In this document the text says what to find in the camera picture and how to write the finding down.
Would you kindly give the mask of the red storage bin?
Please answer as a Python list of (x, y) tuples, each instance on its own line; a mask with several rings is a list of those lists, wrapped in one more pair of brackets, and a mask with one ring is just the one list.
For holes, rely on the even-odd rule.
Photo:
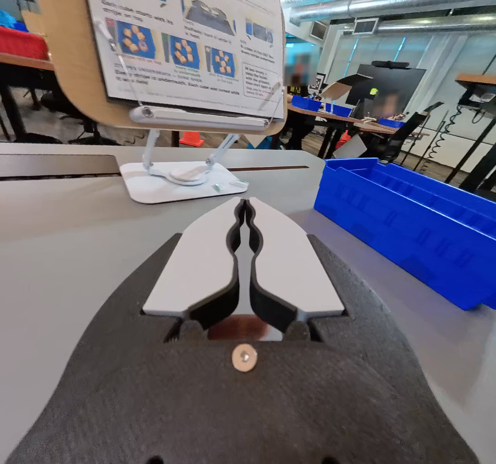
[(1, 53), (45, 61), (50, 59), (49, 49), (43, 37), (3, 26)]

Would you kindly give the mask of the grey leaning panel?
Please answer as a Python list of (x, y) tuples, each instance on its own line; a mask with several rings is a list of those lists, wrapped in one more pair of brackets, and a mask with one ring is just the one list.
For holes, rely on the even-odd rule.
[(360, 158), (367, 151), (367, 146), (364, 144), (362, 137), (357, 134), (351, 137), (342, 146), (336, 149), (332, 155), (333, 159), (356, 159)]

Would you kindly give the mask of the wooden document stand white base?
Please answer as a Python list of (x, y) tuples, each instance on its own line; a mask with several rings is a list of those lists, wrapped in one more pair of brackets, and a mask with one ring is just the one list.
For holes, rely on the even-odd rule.
[[(105, 20), (89, 14), (86, 0), (41, 0), (40, 7), (56, 78), (70, 102), (105, 126), (148, 131), (142, 161), (120, 166), (132, 200), (158, 204), (247, 191), (247, 183), (220, 164), (221, 157), (240, 135), (275, 136), (285, 120), (111, 103), (100, 71), (97, 43), (107, 44), (111, 56), (115, 56), (117, 44), (111, 40)], [(209, 132), (227, 137), (208, 162), (152, 162), (153, 148), (163, 131)]]

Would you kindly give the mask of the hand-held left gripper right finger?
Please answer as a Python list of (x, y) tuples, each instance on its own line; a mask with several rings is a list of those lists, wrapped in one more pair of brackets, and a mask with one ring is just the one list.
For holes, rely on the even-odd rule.
[(285, 214), (251, 197), (246, 201), (250, 229), (250, 301), (266, 323), (306, 323), (345, 311), (307, 232)]

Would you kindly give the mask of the cardboard box flap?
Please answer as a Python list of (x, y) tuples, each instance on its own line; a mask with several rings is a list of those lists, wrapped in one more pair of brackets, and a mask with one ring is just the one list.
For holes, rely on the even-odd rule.
[(343, 77), (338, 81), (327, 85), (320, 93), (320, 97), (325, 101), (337, 101), (350, 91), (354, 80), (355, 78), (353, 76)]

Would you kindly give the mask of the black monitor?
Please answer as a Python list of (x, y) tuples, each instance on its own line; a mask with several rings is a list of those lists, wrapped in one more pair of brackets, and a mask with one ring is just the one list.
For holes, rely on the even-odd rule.
[(363, 114), (376, 119), (390, 118), (405, 111), (426, 70), (417, 68), (391, 69), (361, 64), (356, 75), (369, 79), (355, 82), (345, 104), (363, 103)]

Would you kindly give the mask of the grey desk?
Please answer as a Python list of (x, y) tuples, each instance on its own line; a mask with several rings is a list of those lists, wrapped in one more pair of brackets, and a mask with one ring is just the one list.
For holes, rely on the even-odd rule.
[[(254, 196), (361, 275), (394, 314), (444, 412), (495, 463), (495, 310), (462, 311), (313, 209), (324, 162), (230, 150)], [(45, 407), (87, 325), (174, 233), (227, 197), (147, 206), (120, 177), (1, 181), (1, 463)]]

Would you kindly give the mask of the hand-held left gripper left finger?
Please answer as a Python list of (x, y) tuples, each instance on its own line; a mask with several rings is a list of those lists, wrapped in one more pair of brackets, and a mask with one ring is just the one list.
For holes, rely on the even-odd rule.
[(239, 284), (235, 252), (244, 203), (235, 196), (187, 226), (142, 306), (144, 314), (190, 319)]

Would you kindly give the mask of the wood-edged background desk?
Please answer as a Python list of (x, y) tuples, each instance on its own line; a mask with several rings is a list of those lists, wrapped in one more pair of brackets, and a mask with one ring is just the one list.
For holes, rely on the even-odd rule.
[[(446, 184), (462, 171), (463, 166), (475, 153), (489, 133), (495, 129), (495, 76), (487, 74), (460, 73), (455, 80), (461, 85), (464, 93), (457, 103), (457, 112), (462, 109), (471, 110), (475, 117), (489, 117), (490, 122), (472, 143), (458, 164), (445, 179)], [(495, 145), (480, 159), (472, 171), (465, 177), (459, 188), (486, 200), (495, 202)]]
[(366, 132), (378, 136), (395, 135), (397, 132), (404, 134), (406, 138), (416, 135), (418, 129), (429, 117), (425, 113), (415, 113), (412, 118), (406, 121), (399, 128), (381, 125), (376, 121), (360, 120), (351, 117), (342, 117), (325, 112), (314, 112), (307, 109), (301, 109), (291, 103), (287, 104), (287, 110), (306, 116), (307, 122), (312, 126), (321, 126), (326, 128), (326, 134), (320, 146), (318, 153), (319, 158), (331, 157), (336, 149), (336, 145), (345, 131)]

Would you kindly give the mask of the black office chair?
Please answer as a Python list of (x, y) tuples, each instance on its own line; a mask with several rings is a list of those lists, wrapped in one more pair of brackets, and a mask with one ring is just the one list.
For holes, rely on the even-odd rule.
[(427, 107), (425, 110), (413, 113), (412, 116), (401, 126), (394, 134), (374, 141), (370, 144), (366, 153), (369, 157), (377, 158), (382, 164), (393, 163), (399, 156), (401, 148), (406, 139), (414, 132), (416, 128), (429, 119), (432, 111), (443, 105), (444, 102), (438, 101)]

